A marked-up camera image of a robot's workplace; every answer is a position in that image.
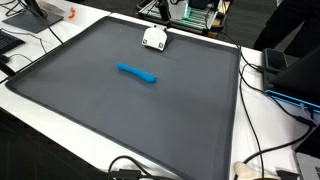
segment black device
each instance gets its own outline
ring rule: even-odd
[[[189,0],[189,6],[195,9],[206,9],[209,0]]]
[[[36,0],[24,0],[26,4],[21,0],[18,1],[24,4],[27,10],[4,20],[4,23],[32,33],[38,33],[63,19],[62,16],[41,10]]]
[[[267,95],[320,113],[320,47],[279,74],[265,67],[263,76]]]
[[[7,64],[10,61],[10,59],[5,55],[0,55],[0,61],[4,64]]]
[[[0,54],[4,54],[23,43],[24,41],[22,41],[21,39],[0,31]]]
[[[274,49],[266,48],[263,50],[265,68],[269,72],[281,73],[288,67],[285,54]]]

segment electronic equipment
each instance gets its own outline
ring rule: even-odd
[[[320,113],[320,47],[281,73],[264,68],[264,90],[272,98]]]
[[[10,61],[10,58],[5,55],[0,55],[0,61],[4,64],[7,64]]]
[[[288,67],[287,60],[283,52],[266,48],[263,50],[263,58],[267,71],[281,73]]]
[[[21,39],[0,31],[0,54],[4,54],[23,43]]]
[[[189,0],[189,6],[191,8],[196,8],[201,10],[205,10],[208,3],[209,3],[209,0]]]
[[[320,127],[318,126],[295,150],[301,180],[320,179]]]
[[[23,3],[22,0],[19,0],[19,2],[25,6],[26,10],[4,20],[4,23],[32,33],[38,33],[63,19],[62,16],[41,10],[36,0],[24,1],[25,3]]]

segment cable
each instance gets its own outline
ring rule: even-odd
[[[9,56],[9,58],[12,58],[13,56],[22,56],[22,57],[26,58],[28,61],[30,61],[30,62],[32,63],[32,60],[31,60],[30,58],[28,58],[27,56],[25,56],[25,55],[22,55],[22,54],[14,54],[14,55]]]
[[[275,151],[275,150],[282,149],[282,148],[284,148],[284,147],[287,147],[287,146],[291,146],[291,145],[293,145],[293,144],[296,144],[296,143],[302,141],[304,138],[306,138],[306,137],[311,133],[311,131],[312,131],[312,126],[309,126],[309,129],[307,130],[307,132],[306,132],[304,135],[302,135],[300,138],[298,138],[298,139],[296,139],[296,140],[294,140],[294,141],[291,141],[291,142],[289,142],[289,143],[280,145],[280,146],[276,146],[276,147],[273,147],[273,148],[265,149],[265,150],[263,150],[263,151],[261,151],[261,152],[256,152],[256,153],[252,154],[250,157],[248,157],[246,160],[244,160],[243,163],[244,163],[244,164],[247,164],[247,163],[248,163],[249,161],[251,161],[253,158],[255,158],[255,157],[259,156],[259,155],[262,155],[262,154],[264,154],[264,153],[271,152],[271,151]],[[237,179],[238,179],[238,175],[235,175],[233,179],[234,179],[234,180],[237,180]]]
[[[28,11],[30,11],[32,14],[35,14],[36,16],[40,17],[40,19],[46,24],[47,28],[50,30],[50,32],[58,39],[58,41],[63,44],[62,40],[56,35],[56,33],[54,33],[51,29],[51,27],[48,25],[47,21],[37,12],[33,11],[32,9],[30,9],[26,4],[24,4],[23,2],[21,2],[21,0],[18,0]]]
[[[126,155],[123,155],[123,156],[119,156],[117,158],[115,158],[111,164],[109,165],[109,169],[108,169],[108,180],[113,180],[113,177],[110,177],[110,173],[111,173],[111,170],[112,170],[112,166],[113,164],[118,161],[119,159],[127,159],[127,160],[130,160],[134,165],[136,165],[144,174],[146,175],[140,175],[139,178],[148,178],[148,179],[155,179],[155,180],[173,180],[171,178],[167,178],[167,177],[162,177],[162,176],[153,176],[151,175],[148,171],[146,171],[140,164],[137,160],[135,160],[134,158],[130,157],[130,156],[126,156]]]
[[[242,81],[243,81],[243,72],[246,68],[248,64],[244,65],[243,68],[242,68],[242,71],[241,71],[241,80],[240,80],[240,97],[241,97],[241,102],[242,102],[242,105],[243,105],[243,108],[245,110],[245,113],[247,115],[247,118],[248,118],[248,121],[249,121],[249,124],[251,126],[251,129],[252,129],[252,132],[254,134],[254,137],[256,139],[256,142],[257,142],[257,146],[258,146],[258,149],[259,149],[259,152],[261,152],[261,146],[260,146],[260,142],[259,142],[259,139],[258,139],[258,136],[257,136],[257,133],[252,125],[252,122],[251,122],[251,119],[250,119],[250,116],[249,116],[249,113],[248,113],[248,110],[247,110],[247,107],[246,107],[246,104],[244,102],[244,98],[243,98],[243,93],[242,93]],[[260,154],[260,161],[261,161],[261,169],[262,169],[262,178],[264,178],[264,163],[263,163],[263,157],[262,157],[262,154]]]
[[[154,179],[154,180],[174,180],[171,178],[167,178],[167,177],[162,177],[162,176],[140,176],[141,178],[146,178],[146,179]]]
[[[255,88],[255,87],[253,87],[253,86],[251,86],[251,85],[246,81],[246,79],[243,77],[243,73],[241,73],[240,70],[239,70],[239,74],[240,74],[241,79],[243,80],[243,82],[244,82],[248,87],[250,87],[251,89],[253,89],[253,90],[255,90],[255,91],[258,91],[258,92],[260,92],[260,93],[262,93],[262,94],[265,94],[264,91],[262,91],[262,90],[260,90],[260,89],[257,89],[257,88]]]
[[[6,3],[2,3],[2,4],[0,4],[0,6],[8,5],[8,4],[14,3],[15,1],[16,0],[12,0],[12,1],[9,1],[9,2],[6,2]]]
[[[0,84],[2,84],[3,82],[5,82],[6,80],[8,80],[9,78],[6,77],[4,80],[0,81]]]
[[[281,109],[283,112],[285,112],[286,114],[288,114],[289,116],[291,116],[291,117],[294,118],[294,119],[297,118],[297,116],[289,113],[283,106],[281,106],[281,104],[280,104],[276,99],[274,99],[274,98],[272,98],[272,97],[270,97],[270,98],[280,107],[280,109]]]
[[[146,16],[148,16],[148,14],[150,13],[150,11],[156,6],[157,2],[158,2],[158,1],[156,1],[156,2],[152,5],[152,7],[151,7],[151,8],[149,9],[149,11],[147,12]]]
[[[37,37],[37,36],[35,36],[35,35],[31,34],[31,33],[12,32],[12,31],[8,31],[8,30],[6,30],[6,29],[4,29],[4,28],[1,28],[0,31],[6,31],[6,32],[11,33],[11,34],[29,35],[29,36],[32,36],[32,37],[34,37],[34,38],[36,38],[36,39],[39,39],[39,40],[40,40],[40,44],[41,44],[41,46],[42,46],[42,49],[43,49],[44,53],[47,54],[47,51],[46,51],[46,49],[44,48],[43,43],[42,43],[42,38],[39,38],[39,37]]]
[[[152,175],[151,175],[150,173],[148,173],[145,169],[143,169],[143,167],[142,167],[135,159],[133,159],[133,158],[130,157],[130,156],[119,156],[119,157],[115,158],[115,159],[111,162],[111,164],[110,164],[110,166],[109,166],[108,174],[110,174],[113,164],[114,164],[116,161],[118,161],[119,159],[128,159],[128,160],[130,160],[130,161],[131,161],[134,165],[136,165],[143,173],[145,173],[145,174],[148,175],[148,176],[152,176]]]
[[[17,3],[16,5],[14,5],[12,8],[8,8],[8,7],[3,6],[3,5],[0,5],[0,6],[3,7],[3,8],[5,8],[5,9],[8,9],[9,11],[6,12],[6,16],[7,16],[7,17],[11,17],[11,16],[14,16],[14,15],[16,15],[16,14],[19,14],[19,13],[25,11],[25,9],[21,9],[21,10],[19,10],[19,11],[15,11],[15,10],[14,10],[19,4],[20,4],[20,3],[18,2],[18,3]]]
[[[242,53],[241,46],[239,46],[228,34],[226,34],[226,33],[224,33],[224,32],[220,32],[220,33],[221,33],[221,34],[224,34],[225,36],[227,36],[227,37],[231,40],[231,42],[232,42],[234,45],[237,46],[237,48],[240,50],[241,57],[242,57],[242,59],[244,60],[244,62],[245,62],[246,64],[248,64],[251,68],[255,69],[255,70],[258,71],[258,72],[263,72],[263,68],[262,68],[262,67],[257,66],[257,65],[254,65],[254,64],[251,64],[251,63],[249,63],[249,62],[247,61],[247,59],[244,57],[244,55],[243,55],[243,53]]]
[[[244,72],[244,69],[245,69],[245,67],[246,67],[247,65],[248,65],[248,64],[246,64],[246,65],[243,67],[241,73],[239,72],[239,73],[241,74],[241,80],[244,80],[244,78],[243,78],[243,72]],[[240,82],[240,95],[241,95],[241,99],[243,100],[242,88],[241,88],[242,83],[241,83],[241,82]],[[297,121],[299,121],[299,117],[298,117],[298,116],[295,116],[295,115],[293,115],[293,114],[290,114],[286,109],[284,109],[284,108],[281,106],[281,104],[280,104],[276,99],[274,99],[274,98],[272,98],[272,97],[270,97],[270,98],[281,108],[281,110],[282,110],[284,113],[288,114],[289,116],[291,116],[291,117],[293,117],[294,119],[296,119]],[[309,129],[308,129],[308,131],[307,131],[303,136],[301,136],[300,138],[298,138],[298,139],[296,139],[296,140],[294,140],[294,141],[291,141],[291,142],[289,142],[289,143],[285,143],[285,144],[280,145],[280,146],[276,146],[276,147],[273,147],[273,148],[265,149],[265,150],[262,150],[262,151],[259,150],[258,152],[254,153],[253,155],[251,155],[250,157],[248,157],[245,161],[243,161],[243,163],[247,164],[250,160],[252,160],[253,158],[255,158],[255,157],[257,157],[257,156],[262,157],[262,154],[264,154],[264,153],[271,152],[271,151],[275,151],[275,150],[278,150],[278,149],[281,149],[281,148],[284,148],[284,147],[293,145],[293,144],[295,144],[295,143],[303,140],[303,139],[306,138],[306,137],[310,134],[310,132],[312,131],[313,122],[310,121],[308,124],[309,124]],[[235,175],[235,176],[234,176],[234,180],[237,180],[237,179],[238,179],[238,176]]]

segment black plug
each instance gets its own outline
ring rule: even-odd
[[[141,171],[120,169],[119,171],[111,171],[109,177],[116,178],[117,180],[139,180]]]
[[[301,117],[301,116],[296,117],[296,120],[307,126],[313,126],[313,127],[316,126],[316,124],[313,121],[305,119],[304,117]]]

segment table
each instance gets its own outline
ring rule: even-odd
[[[69,2],[62,2],[60,0],[56,0],[54,3],[57,5],[60,4],[60,6],[61,3],[65,3],[64,6],[61,6],[65,9],[69,9],[71,6],[73,6],[75,9],[79,8],[80,10],[78,12],[81,11],[84,14],[90,14],[93,17],[92,19],[83,18],[74,20],[65,18],[64,21],[54,25],[52,29],[57,35],[59,35],[59,37],[62,38],[63,41],[81,32],[85,27],[92,24],[95,20],[103,16],[110,15],[109,12],[104,12]],[[4,12],[6,12],[6,10],[0,9],[1,19],[5,18]],[[120,14],[111,14],[110,16],[132,21],[138,24],[153,26],[153,23]],[[11,31],[22,31],[3,24],[1,24],[1,27]],[[212,43],[233,46],[228,43],[213,40],[200,35],[194,35],[188,32],[183,32],[177,29],[169,29],[168,31]],[[59,45],[58,41],[50,34],[48,30],[37,34],[37,36],[40,36],[44,39],[45,47],[48,48],[48,50]],[[20,48],[16,48],[13,51],[8,52],[6,55],[20,53],[29,56],[32,60],[36,60],[38,57],[44,54],[38,40],[30,37],[19,36],[19,38],[20,37],[28,43]],[[261,64],[261,52],[243,48],[243,54],[249,62]],[[9,66],[14,70],[18,70],[19,68],[24,67],[26,64],[27,61],[17,57],[10,62]],[[244,77],[248,83],[252,84],[253,86],[258,88],[262,87],[262,77],[254,70],[247,68]],[[0,74],[0,78],[4,79],[5,75]],[[265,96],[252,91],[246,86],[243,87],[243,91],[247,108],[249,110],[253,126],[255,127],[261,142],[262,149],[289,142],[307,131],[307,127],[296,123],[291,117],[288,117],[286,114],[284,114],[272,101],[268,100]],[[40,105],[17,96],[9,91],[4,86],[4,83],[0,84],[0,94],[2,97],[0,100],[0,107],[2,109],[16,116],[26,124],[35,128],[39,132],[43,133],[47,137],[51,138],[55,142],[59,143],[66,149],[70,150],[74,154],[78,155],[85,161],[101,170],[107,171],[110,162],[117,156],[129,155],[146,165],[148,167],[147,170],[153,175],[163,175],[167,177],[178,178],[168,170],[145,159],[144,157],[129,151],[60,115],[57,115],[56,113],[53,113],[41,107]],[[302,114],[298,107],[287,104],[284,104],[284,107],[294,114]],[[236,161],[244,160],[246,157],[256,151],[257,146],[238,96],[230,165],[232,166],[232,164]],[[283,168],[294,172],[297,171],[292,147],[268,153],[264,155],[264,160],[265,168],[268,172],[274,173],[277,168]],[[259,159],[257,158],[253,160],[250,165],[260,169]],[[134,168],[133,164],[126,160],[119,161],[116,163],[115,167],[128,169]],[[233,178],[233,175],[234,173],[232,168],[230,168],[230,179]]]

